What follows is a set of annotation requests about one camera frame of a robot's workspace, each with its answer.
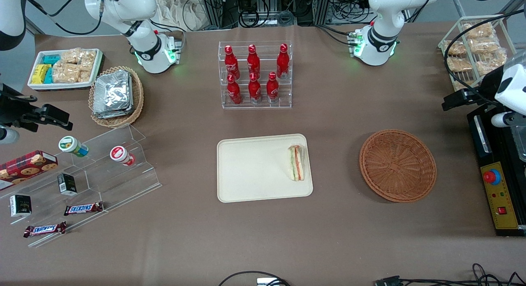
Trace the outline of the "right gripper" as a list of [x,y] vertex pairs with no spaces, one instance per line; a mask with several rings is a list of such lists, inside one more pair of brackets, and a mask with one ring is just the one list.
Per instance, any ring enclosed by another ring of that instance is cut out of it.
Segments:
[[[38,125],[24,116],[33,116],[38,107],[32,105],[38,99],[32,95],[26,96],[6,84],[0,85],[0,124],[4,127],[18,127],[28,131],[37,131]],[[66,131],[73,130],[73,123],[69,122],[69,113],[53,106],[44,104],[41,107],[42,125],[53,125],[61,127]]]

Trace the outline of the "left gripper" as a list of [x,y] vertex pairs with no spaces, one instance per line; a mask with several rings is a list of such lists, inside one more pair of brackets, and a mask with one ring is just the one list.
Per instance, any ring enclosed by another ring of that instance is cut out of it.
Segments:
[[[483,95],[516,113],[526,113],[525,61],[510,61],[488,73],[480,84]],[[442,110],[478,103],[480,93],[476,89],[460,89],[443,98]]]

